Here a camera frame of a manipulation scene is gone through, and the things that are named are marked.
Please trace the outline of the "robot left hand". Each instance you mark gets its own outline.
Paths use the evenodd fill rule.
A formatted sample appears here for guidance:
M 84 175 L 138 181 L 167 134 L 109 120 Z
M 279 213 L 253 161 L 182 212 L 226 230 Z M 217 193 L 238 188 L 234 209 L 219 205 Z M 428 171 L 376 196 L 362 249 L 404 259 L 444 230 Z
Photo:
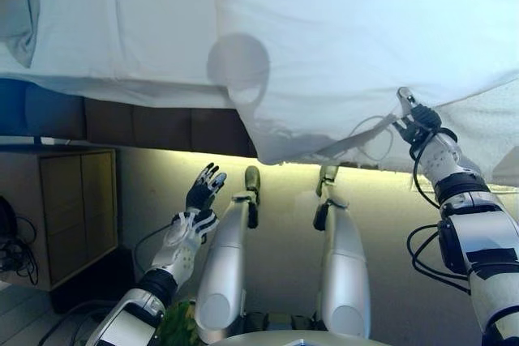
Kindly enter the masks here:
M 219 173 L 219 166 L 211 162 L 202 169 L 187 192 L 186 212 L 193 215 L 191 226 L 200 236 L 202 244 L 207 241 L 207 234 L 217 226 L 218 219 L 212 203 L 226 178 L 227 174 Z

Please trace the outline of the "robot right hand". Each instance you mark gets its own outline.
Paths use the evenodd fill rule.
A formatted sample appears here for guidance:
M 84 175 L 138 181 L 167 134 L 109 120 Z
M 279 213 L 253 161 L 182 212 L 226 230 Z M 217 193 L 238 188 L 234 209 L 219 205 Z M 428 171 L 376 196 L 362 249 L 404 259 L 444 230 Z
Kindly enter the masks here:
M 418 103 L 408 88 L 399 88 L 397 97 L 401 103 L 402 117 L 393 126 L 411 147 L 420 147 L 429 135 L 441 127 L 440 116 L 433 109 Z

